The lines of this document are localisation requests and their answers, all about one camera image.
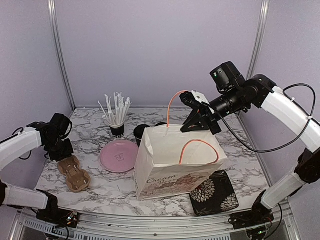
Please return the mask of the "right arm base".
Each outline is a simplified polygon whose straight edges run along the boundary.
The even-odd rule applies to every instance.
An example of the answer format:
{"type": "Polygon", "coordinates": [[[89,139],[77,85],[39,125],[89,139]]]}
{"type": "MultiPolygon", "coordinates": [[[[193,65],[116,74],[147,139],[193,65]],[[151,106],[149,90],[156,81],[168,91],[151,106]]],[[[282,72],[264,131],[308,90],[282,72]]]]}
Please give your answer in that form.
{"type": "Polygon", "coordinates": [[[273,220],[272,211],[263,206],[260,200],[256,200],[250,210],[231,214],[228,222],[237,230],[271,223],[273,220]]]}

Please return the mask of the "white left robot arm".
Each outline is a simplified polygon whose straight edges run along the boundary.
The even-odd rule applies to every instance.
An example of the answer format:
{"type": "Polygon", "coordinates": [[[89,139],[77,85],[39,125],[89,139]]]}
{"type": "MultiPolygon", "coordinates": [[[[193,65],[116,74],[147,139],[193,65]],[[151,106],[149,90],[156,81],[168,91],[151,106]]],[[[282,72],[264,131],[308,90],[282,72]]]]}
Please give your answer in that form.
{"type": "MultiPolygon", "coordinates": [[[[68,139],[73,127],[72,121],[61,113],[55,113],[50,122],[35,121],[26,127],[20,127],[14,134],[0,142],[0,169],[4,170],[16,160],[28,160],[23,157],[33,150],[43,148],[45,158],[60,162],[74,153],[68,139]]],[[[32,190],[0,182],[0,205],[43,210],[44,215],[53,223],[63,219],[63,211],[58,208],[54,195],[40,190],[32,190]]]]}

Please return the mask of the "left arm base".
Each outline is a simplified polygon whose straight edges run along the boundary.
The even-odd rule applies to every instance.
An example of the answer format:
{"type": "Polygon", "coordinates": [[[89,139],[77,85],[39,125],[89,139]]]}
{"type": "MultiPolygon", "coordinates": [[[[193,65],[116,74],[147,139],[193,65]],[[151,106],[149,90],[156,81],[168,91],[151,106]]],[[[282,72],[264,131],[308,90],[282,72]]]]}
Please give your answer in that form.
{"type": "Polygon", "coordinates": [[[76,228],[80,214],[76,210],[66,210],[58,207],[58,199],[49,196],[45,209],[38,210],[36,218],[41,221],[56,224],[60,227],[76,228]]]}

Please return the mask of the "black paper coffee cup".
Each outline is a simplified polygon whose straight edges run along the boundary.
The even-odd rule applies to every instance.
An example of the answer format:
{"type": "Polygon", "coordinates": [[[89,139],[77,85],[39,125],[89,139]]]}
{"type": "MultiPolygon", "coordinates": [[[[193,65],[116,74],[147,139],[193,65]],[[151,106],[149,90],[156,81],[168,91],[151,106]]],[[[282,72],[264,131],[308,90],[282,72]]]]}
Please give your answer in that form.
{"type": "Polygon", "coordinates": [[[158,127],[158,126],[163,126],[163,125],[167,125],[166,122],[159,122],[155,125],[155,127],[158,127]]]}

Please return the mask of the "black floral square plate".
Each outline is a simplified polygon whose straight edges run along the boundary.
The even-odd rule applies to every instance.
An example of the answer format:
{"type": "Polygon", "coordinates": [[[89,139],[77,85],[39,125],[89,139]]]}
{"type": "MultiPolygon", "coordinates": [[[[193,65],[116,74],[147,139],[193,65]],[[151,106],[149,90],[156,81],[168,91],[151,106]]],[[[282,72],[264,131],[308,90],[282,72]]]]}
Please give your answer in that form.
{"type": "Polygon", "coordinates": [[[196,216],[220,214],[239,207],[231,180],[224,170],[213,173],[189,197],[196,216]]]}

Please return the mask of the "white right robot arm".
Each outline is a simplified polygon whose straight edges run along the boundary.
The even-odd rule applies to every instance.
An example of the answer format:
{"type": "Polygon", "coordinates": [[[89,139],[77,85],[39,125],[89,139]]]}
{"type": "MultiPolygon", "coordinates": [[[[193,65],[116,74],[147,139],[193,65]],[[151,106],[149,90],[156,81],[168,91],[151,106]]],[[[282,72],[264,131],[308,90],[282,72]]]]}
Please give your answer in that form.
{"type": "Polygon", "coordinates": [[[294,195],[304,185],[320,179],[320,124],[296,101],[277,87],[277,84],[263,74],[245,79],[231,62],[222,63],[210,72],[220,97],[208,101],[197,91],[182,91],[181,102],[192,108],[192,112],[180,129],[183,133],[209,130],[213,135],[220,133],[219,121],[236,112],[247,112],[251,106],[262,109],[276,117],[295,134],[295,140],[305,145],[298,158],[298,164],[275,185],[261,193],[247,219],[258,224],[287,197],[294,195]]]}

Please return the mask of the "cream bear paper bag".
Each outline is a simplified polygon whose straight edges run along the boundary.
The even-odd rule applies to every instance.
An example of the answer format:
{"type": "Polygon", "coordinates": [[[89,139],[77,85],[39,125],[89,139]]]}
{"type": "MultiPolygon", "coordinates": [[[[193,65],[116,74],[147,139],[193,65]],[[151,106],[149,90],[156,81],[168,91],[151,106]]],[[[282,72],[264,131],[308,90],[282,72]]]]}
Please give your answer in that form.
{"type": "Polygon", "coordinates": [[[140,201],[188,194],[227,160],[210,130],[164,124],[143,131],[133,176],[140,201]]]}

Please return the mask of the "brown cardboard cup carrier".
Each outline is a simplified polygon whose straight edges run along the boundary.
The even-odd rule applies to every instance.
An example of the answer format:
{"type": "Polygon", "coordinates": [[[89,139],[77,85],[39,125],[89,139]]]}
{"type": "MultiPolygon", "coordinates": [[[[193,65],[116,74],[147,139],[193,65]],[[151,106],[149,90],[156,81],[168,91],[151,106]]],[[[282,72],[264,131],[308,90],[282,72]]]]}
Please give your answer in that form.
{"type": "Polygon", "coordinates": [[[57,163],[59,172],[66,177],[66,184],[73,193],[79,193],[89,187],[91,177],[80,168],[80,161],[74,155],[57,163]]]}

